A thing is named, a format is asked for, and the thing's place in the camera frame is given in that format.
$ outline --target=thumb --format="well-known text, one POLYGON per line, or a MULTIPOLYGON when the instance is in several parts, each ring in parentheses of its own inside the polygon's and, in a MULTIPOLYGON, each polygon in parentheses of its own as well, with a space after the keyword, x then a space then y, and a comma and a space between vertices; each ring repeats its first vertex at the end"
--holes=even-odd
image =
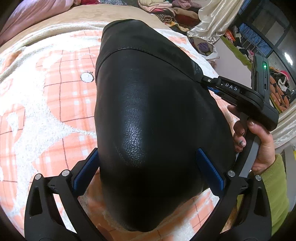
POLYGON ((248 119, 247 124, 249 130, 260 138, 262 144, 273 142, 272 135, 262 124, 250 118, 248 119))

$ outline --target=beige bed sheet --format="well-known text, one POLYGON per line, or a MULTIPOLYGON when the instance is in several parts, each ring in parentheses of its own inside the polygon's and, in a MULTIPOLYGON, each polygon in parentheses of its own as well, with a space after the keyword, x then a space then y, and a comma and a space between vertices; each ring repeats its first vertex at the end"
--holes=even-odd
POLYGON ((110 4, 82 5, 70 9, 49 19, 43 20, 26 30, 20 32, 0 47, 0 53, 25 37, 27 34, 58 23, 74 23, 82 21, 112 22, 120 19, 137 19, 145 22, 152 28, 170 29, 155 15, 132 6, 119 6, 110 4))

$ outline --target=white cartoon face patch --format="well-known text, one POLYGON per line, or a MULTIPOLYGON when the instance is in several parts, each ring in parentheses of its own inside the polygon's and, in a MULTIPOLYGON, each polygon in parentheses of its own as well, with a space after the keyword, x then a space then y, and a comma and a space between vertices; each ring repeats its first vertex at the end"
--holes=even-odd
POLYGON ((94 76, 92 75, 92 72, 88 72, 88 71, 85 73, 82 73, 80 78, 83 82, 86 82, 86 83, 90 83, 94 80, 94 76))

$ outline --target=metal screw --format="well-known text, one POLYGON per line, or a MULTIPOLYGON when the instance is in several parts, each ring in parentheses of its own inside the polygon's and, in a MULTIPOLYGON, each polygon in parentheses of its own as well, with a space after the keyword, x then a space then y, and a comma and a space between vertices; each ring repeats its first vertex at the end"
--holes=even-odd
POLYGON ((70 173, 69 170, 64 170, 64 171, 62 172, 62 176, 66 177, 66 176, 69 175, 69 173, 70 173))
POLYGON ((35 179, 36 180, 39 180, 41 178, 41 174, 37 174, 36 176, 35 176, 35 179))
POLYGON ((228 171, 227 174, 228 174, 228 176, 230 176, 230 177, 234 177, 234 176, 235 176, 235 172, 232 171, 232 170, 228 171))
POLYGON ((261 181, 262 180, 262 177, 260 175, 256 175, 255 178, 256 178, 257 181, 261 181))

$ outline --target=green fabric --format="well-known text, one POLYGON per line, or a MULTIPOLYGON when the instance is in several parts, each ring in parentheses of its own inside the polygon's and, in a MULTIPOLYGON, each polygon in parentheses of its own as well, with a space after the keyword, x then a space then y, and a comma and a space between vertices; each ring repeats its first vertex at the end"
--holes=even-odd
POLYGON ((222 41, 224 44, 234 53, 235 57, 242 62, 243 65, 247 66, 248 69, 251 71, 252 64, 251 62, 239 51, 237 47, 235 47, 227 38, 221 36, 222 41))
MULTIPOLYGON (((267 192, 271 210, 271 234, 273 235, 283 224, 288 215, 289 200, 287 197, 287 181, 283 159, 276 154, 275 162, 261 174, 267 192)), ((242 203, 243 195, 237 197, 237 209, 242 203)))

